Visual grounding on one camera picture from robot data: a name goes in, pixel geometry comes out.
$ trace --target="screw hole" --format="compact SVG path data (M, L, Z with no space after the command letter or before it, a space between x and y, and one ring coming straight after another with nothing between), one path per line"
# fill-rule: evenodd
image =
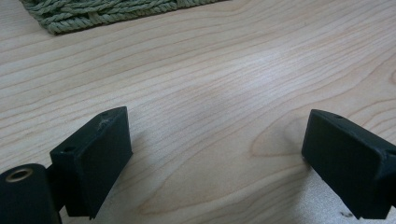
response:
M71 152L71 151L74 151L75 149L76 149L75 147L66 147L64 149L64 152Z
M29 175L33 173L31 168L22 168L12 172L10 175L7 176L6 181L8 183L15 183L27 178Z

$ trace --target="wooden table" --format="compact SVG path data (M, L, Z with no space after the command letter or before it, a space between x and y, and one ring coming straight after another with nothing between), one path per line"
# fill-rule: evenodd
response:
M396 144L396 1L233 0L60 36L0 10L1 172L129 109L134 156L95 220L64 223L376 223L301 147L312 108Z

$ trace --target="black plastic part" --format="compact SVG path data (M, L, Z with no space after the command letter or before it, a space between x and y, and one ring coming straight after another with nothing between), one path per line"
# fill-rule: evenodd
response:
M0 223L62 223L46 172L42 165L26 164L0 175Z
M50 153L70 217L96 217L132 156L126 107L97 115Z
M99 114L50 152L52 165L26 164L0 175L0 223L60 224L96 217L132 156L126 107Z
M387 217L396 199L396 146L348 119L312 110L303 156L356 218Z

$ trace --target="green woven placemat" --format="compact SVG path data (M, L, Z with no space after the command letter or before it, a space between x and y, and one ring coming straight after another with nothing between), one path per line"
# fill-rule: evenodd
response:
M182 7L219 0L20 0L51 34L62 34L100 24L127 21Z

